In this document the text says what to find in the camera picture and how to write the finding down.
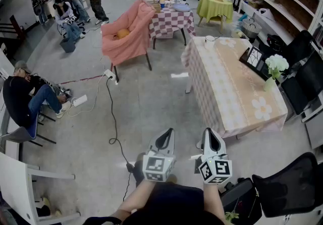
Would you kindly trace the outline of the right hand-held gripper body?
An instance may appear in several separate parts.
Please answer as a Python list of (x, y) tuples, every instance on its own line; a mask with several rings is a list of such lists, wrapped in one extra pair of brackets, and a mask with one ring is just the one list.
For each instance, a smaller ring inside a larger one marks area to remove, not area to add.
[(232, 161), (228, 159), (227, 152), (224, 155), (203, 154), (203, 144), (198, 143), (202, 154), (191, 157), (195, 160), (194, 173), (200, 174), (205, 184), (223, 184), (232, 177)]

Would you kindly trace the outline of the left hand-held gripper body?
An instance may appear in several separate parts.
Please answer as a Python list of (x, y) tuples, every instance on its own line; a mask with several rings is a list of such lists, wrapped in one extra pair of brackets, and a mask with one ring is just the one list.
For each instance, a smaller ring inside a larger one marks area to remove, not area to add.
[(143, 156), (142, 172), (148, 181), (166, 182), (174, 169), (174, 148), (166, 150), (148, 149)]

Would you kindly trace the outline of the clear glass beaker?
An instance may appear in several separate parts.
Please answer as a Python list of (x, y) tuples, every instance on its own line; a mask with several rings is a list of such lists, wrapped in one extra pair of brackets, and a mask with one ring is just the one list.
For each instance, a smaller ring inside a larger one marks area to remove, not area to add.
[(211, 36), (211, 35), (207, 35), (205, 37), (205, 40), (204, 40), (204, 47), (207, 49), (207, 50), (212, 50), (213, 47), (214, 47), (214, 43), (215, 43), (215, 40), (216, 38)]

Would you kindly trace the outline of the person's left forearm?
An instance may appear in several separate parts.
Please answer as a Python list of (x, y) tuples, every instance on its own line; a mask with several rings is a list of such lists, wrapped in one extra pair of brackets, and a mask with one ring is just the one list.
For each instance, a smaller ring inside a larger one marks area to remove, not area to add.
[(155, 185), (156, 182), (154, 181), (143, 180), (119, 206), (117, 211), (111, 214), (111, 217), (123, 222), (132, 214), (133, 210), (142, 209), (146, 205)]

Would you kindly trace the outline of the person's right forearm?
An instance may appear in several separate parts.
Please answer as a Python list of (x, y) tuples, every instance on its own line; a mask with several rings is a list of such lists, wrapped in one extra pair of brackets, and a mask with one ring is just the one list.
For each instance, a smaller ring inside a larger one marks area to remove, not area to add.
[(217, 216), (226, 224), (225, 212), (220, 199), (218, 187), (216, 184), (203, 185), (204, 210)]

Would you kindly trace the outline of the person's dark clothing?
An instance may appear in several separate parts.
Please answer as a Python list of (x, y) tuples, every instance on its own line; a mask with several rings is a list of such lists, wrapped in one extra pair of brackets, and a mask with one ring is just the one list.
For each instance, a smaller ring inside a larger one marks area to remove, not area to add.
[(133, 210), (122, 225), (227, 225), (204, 210), (203, 189), (156, 184), (146, 205)]

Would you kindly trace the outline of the green plant sprig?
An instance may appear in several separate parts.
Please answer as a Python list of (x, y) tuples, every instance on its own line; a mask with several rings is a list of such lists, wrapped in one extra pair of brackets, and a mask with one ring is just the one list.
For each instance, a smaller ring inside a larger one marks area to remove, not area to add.
[(235, 219), (239, 219), (239, 214), (235, 211), (232, 212), (225, 212), (225, 219), (229, 223), (233, 223)]

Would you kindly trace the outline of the peach floral tablecloth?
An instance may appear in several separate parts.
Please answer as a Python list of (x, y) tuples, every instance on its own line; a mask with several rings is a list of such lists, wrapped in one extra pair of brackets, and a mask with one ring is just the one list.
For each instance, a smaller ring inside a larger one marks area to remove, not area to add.
[(264, 79), (239, 61), (251, 43), (224, 37), (207, 50), (204, 40), (191, 38), (181, 61), (206, 126), (223, 138), (253, 130), (281, 131), (288, 110), (277, 85), (264, 91)]

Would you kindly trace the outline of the black swivel chair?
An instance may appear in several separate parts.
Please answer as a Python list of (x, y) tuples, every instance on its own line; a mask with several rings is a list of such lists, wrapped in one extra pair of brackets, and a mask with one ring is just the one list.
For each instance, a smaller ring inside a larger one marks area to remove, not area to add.
[(220, 194), (224, 211), (239, 214), (233, 225), (255, 225), (262, 216), (288, 219), (293, 214), (323, 213), (323, 161), (307, 152), (274, 175), (239, 178), (225, 189)]

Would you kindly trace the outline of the white power strip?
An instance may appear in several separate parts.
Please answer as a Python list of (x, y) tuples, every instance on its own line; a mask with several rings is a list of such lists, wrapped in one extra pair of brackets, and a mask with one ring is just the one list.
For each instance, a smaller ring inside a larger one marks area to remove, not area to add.
[(115, 73), (113, 73), (110, 70), (105, 70), (104, 74), (108, 77), (109, 80), (112, 80), (115, 82), (116, 85), (118, 85), (118, 78), (115, 75)]

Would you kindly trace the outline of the black tray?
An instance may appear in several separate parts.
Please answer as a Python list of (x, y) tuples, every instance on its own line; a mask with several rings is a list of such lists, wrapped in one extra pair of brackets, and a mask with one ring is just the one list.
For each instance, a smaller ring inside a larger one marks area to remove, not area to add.
[(258, 74), (261, 78), (263, 78), (264, 80), (267, 80), (269, 78), (269, 74), (268, 74), (267, 65), (265, 64), (264, 54), (263, 54), (262, 62), (259, 66), (259, 69), (256, 69), (247, 62), (247, 53), (250, 49), (251, 48), (248, 47), (245, 50), (245, 52), (240, 56), (239, 61), (244, 65), (246, 65), (248, 68), (250, 68), (252, 71), (254, 71), (256, 74)]

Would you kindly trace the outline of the black framed picture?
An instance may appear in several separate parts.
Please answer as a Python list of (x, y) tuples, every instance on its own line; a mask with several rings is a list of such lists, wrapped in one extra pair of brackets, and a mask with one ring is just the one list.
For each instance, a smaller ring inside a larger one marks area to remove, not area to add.
[(253, 46), (247, 53), (247, 62), (256, 69), (259, 69), (262, 58), (263, 52), (255, 46)]

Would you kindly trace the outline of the vase of white flowers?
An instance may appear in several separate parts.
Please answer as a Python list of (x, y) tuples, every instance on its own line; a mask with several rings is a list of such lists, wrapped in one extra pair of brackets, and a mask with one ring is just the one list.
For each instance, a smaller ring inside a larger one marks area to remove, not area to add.
[(276, 83), (281, 73), (289, 69), (289, 63), (281, 55), (275, 54), (265, 60), (268, 68), (269, 78), (264, 84), (264, 91), (269, 91)]

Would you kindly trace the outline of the black bag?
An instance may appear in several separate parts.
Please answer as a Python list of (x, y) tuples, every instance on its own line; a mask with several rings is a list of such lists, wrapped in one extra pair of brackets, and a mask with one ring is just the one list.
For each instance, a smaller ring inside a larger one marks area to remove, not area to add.
[(275, 51), (282, 51), (287, 46), (282, 38), (278, 35), (267, 35), (267, 43), (269, 47)]

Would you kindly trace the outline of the grey woven basket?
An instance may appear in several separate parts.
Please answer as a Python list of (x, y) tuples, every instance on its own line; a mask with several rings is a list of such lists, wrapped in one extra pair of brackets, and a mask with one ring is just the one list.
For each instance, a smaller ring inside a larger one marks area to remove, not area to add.
[(254, 18), (243, 19), (242, 28), (243, 33), (249, 38), (249, 40), (254, 40), (262, 30), (262, 27), (255, 22)]

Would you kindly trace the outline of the checkered tablecloth table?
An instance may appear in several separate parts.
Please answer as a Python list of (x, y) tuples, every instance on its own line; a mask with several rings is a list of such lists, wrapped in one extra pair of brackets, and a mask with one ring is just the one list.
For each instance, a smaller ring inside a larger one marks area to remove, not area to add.
[(153, 49), (155, 49), (155, 41), (157, 38), (162, 38), (168, 34), (180, 30), (183, 38), (184, 45), (186, 45), (185, 29), (190, 37), (194, 37), (195, 26), (194, 16), (192, 11), (178, 12), (173, 8), (163, 8), (160, 13), (154, 14), (149, 26), (149, 38), (153, 41)]

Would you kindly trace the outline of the black mesh office chair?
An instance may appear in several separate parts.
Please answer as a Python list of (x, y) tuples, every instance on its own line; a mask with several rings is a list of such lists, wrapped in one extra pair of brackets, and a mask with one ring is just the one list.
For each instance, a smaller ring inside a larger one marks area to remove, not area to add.
[(312, 42), (315, 45), (314, 48), (321, 50), (321, 47), (313, 36), (307, 30), (302, 30), (294, 40), (285, 47), (283, 57), (287, 60), (289, 68), (292, 68), (300, 60), (310, 56)]

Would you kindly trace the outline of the dark grey bin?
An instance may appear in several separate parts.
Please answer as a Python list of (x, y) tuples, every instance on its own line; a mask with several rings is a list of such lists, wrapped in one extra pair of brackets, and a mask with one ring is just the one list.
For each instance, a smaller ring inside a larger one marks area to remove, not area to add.
[(62, 47), (65, 53), (71, 53), (76, 48), (74, 41), (70, 38), (63, 38), (60, 42), (60, 46)]

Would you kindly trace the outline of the grey blue chair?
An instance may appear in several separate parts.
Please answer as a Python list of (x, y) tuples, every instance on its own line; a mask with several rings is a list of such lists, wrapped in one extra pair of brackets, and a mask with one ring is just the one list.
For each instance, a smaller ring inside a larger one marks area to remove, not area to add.
[(38, 132), (37, 132), (38, 125), (43, 125), (42, 122), (38, 121), (38, 115), (41, 115), (41, 116), (45, 117), (46, 119), (49, 119), (49, 120), (55, 122), (54, 119), (52, 119), (42, 113), (38, 113), (35, 120), (33, 121), (33, 123), (31, 124), (31, 126), (29, 128), (19, 127), (16, 130), (14, 130), (13, 132), (1, 135), (0, 139), (12, 141), (15, 143), (20, 143), (20, 144), (24, 143), (24, 142), (30, 142), (34, 145), (42, 147), (41, 144), (35, 142), (35, 139), (37, 137), (39, 137), (47, 142), (50, 142), (52, 144), (56, 144), (55, 141), (52, 141), (52, 140), (38, 134)]

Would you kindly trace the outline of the green tablecloth round table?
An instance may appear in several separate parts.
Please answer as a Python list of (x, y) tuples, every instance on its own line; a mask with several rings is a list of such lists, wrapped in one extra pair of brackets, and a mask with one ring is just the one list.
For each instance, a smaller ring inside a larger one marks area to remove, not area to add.
[(203, 19), (206, 22), (220, 21), (221, 30), (223, 29), (224, 21), (231, 23), (233, 18), (233, 3), (229, 0), (218, 2), (216, 0), (199, 0), (197, 7), (197, 15), (200, 17), (198, 25)]

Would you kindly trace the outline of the pale blue plate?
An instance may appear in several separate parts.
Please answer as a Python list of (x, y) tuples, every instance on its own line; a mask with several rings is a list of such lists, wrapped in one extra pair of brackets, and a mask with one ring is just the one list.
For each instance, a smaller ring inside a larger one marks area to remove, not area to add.
[(190, 7), (187, 4), (173, 4), (173, 9), (177, 12), (189, 12), (191, 11)]

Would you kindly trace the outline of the white plastic bag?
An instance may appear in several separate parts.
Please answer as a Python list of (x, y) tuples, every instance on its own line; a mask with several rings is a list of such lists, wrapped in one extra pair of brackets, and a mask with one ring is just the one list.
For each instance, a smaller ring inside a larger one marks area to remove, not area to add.
[(265, 17), (265, 18), (267, 18), (267, 19), (270, 19), (270, 20), (272, 20), (272, 21), (274, 21), (274, 20), (275, 20), (275, 19), (274, 19), (274, 17), (273, 17), (273, 15), (272, 15), (272, 13), (271, 13), (271, 11), (270, 11), (270, 9), (260, 8), (260, 9), (258, 9), (258, 10), (257, 10), (257, 12), (258, 12), (261, 16), (263, 16), (263, 17)]

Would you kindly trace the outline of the white desk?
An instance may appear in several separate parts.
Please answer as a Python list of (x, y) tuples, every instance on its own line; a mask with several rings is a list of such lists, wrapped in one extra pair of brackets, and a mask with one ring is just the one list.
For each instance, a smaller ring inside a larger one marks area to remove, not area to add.
[(54, 217), (40, 217), (36, 211), (32, 176), (53, 179), (75, 179), (74, 174), (41, 171), (38, 166), (25, 164), (0, 153), (0, 190), (4, 201), (30, 225), (52, 225), (79, 218), (79, 212)]

